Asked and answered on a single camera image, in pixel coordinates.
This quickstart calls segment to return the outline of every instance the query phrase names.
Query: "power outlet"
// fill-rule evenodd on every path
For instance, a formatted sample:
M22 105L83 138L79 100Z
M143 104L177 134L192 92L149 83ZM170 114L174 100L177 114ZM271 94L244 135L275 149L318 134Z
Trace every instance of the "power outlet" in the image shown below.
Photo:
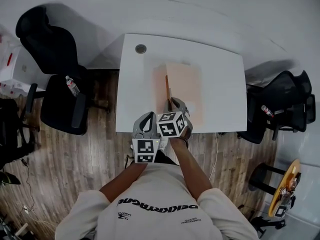
M26 214L29 214L28 207L26 205L23 206L23 209L24 209Z

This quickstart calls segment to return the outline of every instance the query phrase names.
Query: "person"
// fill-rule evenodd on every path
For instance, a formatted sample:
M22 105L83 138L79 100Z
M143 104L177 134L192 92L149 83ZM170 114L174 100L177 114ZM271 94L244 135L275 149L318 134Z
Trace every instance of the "person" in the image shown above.
M170 138L179 161L132 163L99 191L81 193L55 240L257 240L236 206L212 188L185 138Z

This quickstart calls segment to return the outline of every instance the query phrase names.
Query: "person's left arm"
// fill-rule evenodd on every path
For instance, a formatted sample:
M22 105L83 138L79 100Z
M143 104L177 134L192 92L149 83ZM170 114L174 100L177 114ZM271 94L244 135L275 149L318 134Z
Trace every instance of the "person's left arm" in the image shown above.
M98 225L100 213L137 180L147 164L133 163L100 191L80 193L70 213L58 225L55 240L80 240Z

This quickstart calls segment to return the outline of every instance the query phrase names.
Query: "forearm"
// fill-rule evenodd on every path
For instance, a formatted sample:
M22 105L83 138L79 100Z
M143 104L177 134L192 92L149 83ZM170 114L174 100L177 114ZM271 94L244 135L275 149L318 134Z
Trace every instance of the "forearm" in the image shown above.
M133 163L117 177L104 185L100 191L112 203L121 193L127 190L147 167L146 163Z
M201 193L212 189L212 185L184 141L171 139L170 143L178 158L185 184L193 198L197 200Z

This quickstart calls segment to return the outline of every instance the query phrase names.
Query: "red object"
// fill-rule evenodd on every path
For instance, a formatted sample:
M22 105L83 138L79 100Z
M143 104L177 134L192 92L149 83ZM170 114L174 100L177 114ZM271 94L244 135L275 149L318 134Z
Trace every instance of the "red object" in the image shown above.
M6 64L6 66L9 66L10 61L11 61L11 58L12 58L12 53L11 53L10 56L9 56L8 63Z

